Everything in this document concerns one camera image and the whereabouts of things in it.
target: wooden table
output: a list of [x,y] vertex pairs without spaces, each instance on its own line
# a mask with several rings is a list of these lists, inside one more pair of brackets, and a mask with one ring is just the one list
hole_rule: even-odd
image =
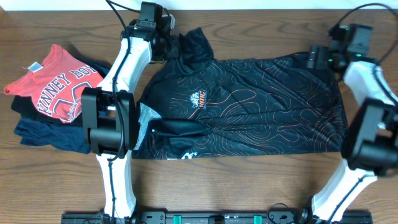
[[[346,11],[173,11],[174,34],[202,27],[217,59],[270,58],[327,45],[327,30]],[[123,11],[130,21],[137,14]],[[387,11],[361,11],[348,22],[374,27],[371,55],[380,57],[394,39]],[[0,12],[0,88],[23,76],[22,67],[41,60],[51,44],[73,54],[113,63],[122,27],[111,11]],[[384,62],[385,76],[398,88],[398,50]],[[136,99],[161,65],[147,66]],[[357,110],[341,85],[349,121]],[[12,96],[0,94],[0,222],[59,223],[66,211],[98,211],[104,187],[94,154],[19,145],[13,134],[19,115]],[[169,211],[267,210],[276,202],[301,207],[327,182],[338,153],[223,157],[184,161],[132,160],[134,193],[141,208]],[[351,205],[368,209],[375,223],[397,223],[398,179],[370,185]]]

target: dark blue garment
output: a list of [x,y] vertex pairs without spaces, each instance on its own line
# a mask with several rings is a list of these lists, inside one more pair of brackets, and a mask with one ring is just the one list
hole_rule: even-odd
[[21,144],[26,146],[46,146],[61,150],[88,154],[90,145],[83,139],[83,128],[76,126],[57,126],[45,121],[21,118],[14,133],[21,136]]

